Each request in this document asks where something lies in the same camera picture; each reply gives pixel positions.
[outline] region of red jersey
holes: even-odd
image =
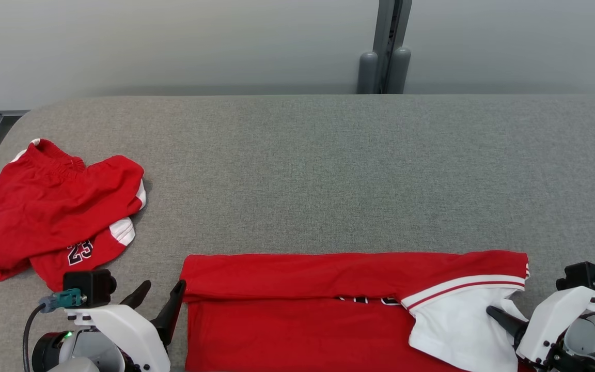
[[[185,369],[515,370],[508,340],[500,354],[512,360],[476,361],[493,349],[458,355],[450,342],[457,325],[443,322],[455,318],[447,311],[467,311],[470,325],[498,332],[486,302],[524,289],[526,268],[526,254],[507,251],[189,256],[180,275],[189,304]],[[480,301],[463,299],[475,290]]]

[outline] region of gray upholstered surface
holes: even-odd
[[[146,169],[137,238],[109,265],[116,299],[153,281],[153,316],[188,254],[508,249],[530,257],[529,315],[568,264],[595,262],[595,97],[118,97],[24,116],[0,169],[47,137],[87,163]],[[0,370],[48,293],[33,271],[0,283]],[[40,316],[42,332],[70,327]],[[170,357],[186,353],[185,314]]]

